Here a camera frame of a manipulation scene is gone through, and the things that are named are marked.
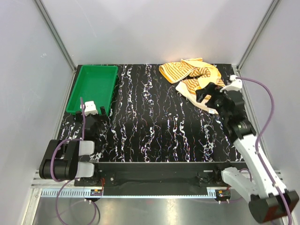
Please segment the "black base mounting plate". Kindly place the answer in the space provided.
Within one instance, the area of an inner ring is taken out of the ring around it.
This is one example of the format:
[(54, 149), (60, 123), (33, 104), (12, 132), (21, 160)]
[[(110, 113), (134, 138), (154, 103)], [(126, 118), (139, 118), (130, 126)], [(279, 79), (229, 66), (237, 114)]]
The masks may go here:
[(241, 162), (96, 163), (95, 175), (75, 182), (77, 187), (142, 190), (223, 188), (221, 170), (244, 168)]

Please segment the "small controller board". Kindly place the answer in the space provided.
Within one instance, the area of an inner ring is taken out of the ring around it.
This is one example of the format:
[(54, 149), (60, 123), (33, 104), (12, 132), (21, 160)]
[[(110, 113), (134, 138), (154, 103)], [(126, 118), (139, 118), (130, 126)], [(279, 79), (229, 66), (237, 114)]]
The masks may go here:
[(92, 189), (90, 191), (91, 196), (102, 196), (103, 195), (103, 190), (102, 189)]
[(230, 199), (231, 197), (231, 191), (230, 189), (221, 189), (217, 191), (217, 197), (218, 198), (225, 198)]

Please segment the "yellow orange striped towel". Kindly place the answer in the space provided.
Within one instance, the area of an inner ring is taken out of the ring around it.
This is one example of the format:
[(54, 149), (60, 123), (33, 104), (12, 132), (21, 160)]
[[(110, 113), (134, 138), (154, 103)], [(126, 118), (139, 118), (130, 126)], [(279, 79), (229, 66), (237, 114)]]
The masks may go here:
[(200, 103), (196, 101), (196, 90), (203, 89), (210, 82), (224, 87), (221, 73), (212, 64), (203, 62), (202, 58), (181, 59), (159, 66), (161, 75), (171, 84), (177, 84), (176, 91), (201, 110), (216, 114), (217, 111), (208, 108), (205, 103), (210, 99), (207, 95)]

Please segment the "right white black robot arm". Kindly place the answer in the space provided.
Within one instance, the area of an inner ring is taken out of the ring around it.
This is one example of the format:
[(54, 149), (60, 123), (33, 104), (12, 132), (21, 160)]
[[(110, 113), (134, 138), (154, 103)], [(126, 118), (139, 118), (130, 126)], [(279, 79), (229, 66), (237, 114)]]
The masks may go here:
[(214, 183), (234, 188), (248, 203), (253, 218), (260, 224), (287, 217), (292, 223), (292, 211), (300, 198), (296, 191), (289, 191), (275, 173), (258, 142), (256, 131), (244, 112), (241, 86), (218, 86), (210, 82), (196, 90), (196, 100), (217, 111), (224, 133), (243, 157), (251, 177), (250, 181), (233, 166), (219, 166), (213, 173)]

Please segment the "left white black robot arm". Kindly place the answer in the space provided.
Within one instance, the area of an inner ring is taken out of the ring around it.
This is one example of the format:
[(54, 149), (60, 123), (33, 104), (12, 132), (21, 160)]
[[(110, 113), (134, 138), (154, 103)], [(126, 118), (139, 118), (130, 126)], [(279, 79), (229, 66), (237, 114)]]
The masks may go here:
[(103, 106), (94, 110), (85, 106), (84, 113), (77, 111), (74, 120), (82, 123), (80, 137), (50, 140), (39, 166), (39, 176), (55, 182), (85, 178), (95, 186), (101, 181), (100, 172), (94, 164), (80, 162), (79, 157), (94, 154), (100, 128), (108, 121), (107, 112)]

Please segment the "left small controller board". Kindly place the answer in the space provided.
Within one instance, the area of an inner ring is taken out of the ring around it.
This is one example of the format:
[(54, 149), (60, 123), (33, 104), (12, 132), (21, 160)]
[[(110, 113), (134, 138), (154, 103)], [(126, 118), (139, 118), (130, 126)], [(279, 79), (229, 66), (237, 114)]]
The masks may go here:
[(103, 195), (103, 190), (102, 189), (92, 189), (90, 191), (91, 196), (102, 196)]

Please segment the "right small controller board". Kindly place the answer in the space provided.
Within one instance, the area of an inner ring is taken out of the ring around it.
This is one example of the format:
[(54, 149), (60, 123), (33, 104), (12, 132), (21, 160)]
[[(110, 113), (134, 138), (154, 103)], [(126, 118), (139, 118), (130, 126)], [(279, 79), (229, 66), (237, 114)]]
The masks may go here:
[(230, 199), (231, 197), (231, 191), (230, 189), (221, 189), (217, 191), (217, 197), (218, 198), (225, 198)]

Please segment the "green plastic tray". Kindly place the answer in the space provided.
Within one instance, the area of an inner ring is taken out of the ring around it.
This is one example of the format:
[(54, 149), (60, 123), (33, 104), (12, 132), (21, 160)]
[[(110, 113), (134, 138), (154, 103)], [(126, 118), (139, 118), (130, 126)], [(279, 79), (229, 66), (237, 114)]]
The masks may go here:
[(80, 110), (80, 98), (84, 102), (93, 101), (99, 109), (109, 113), (118, 67), (106, 65), (83, 65), (69, 98), (66, 112), (75, 115)]

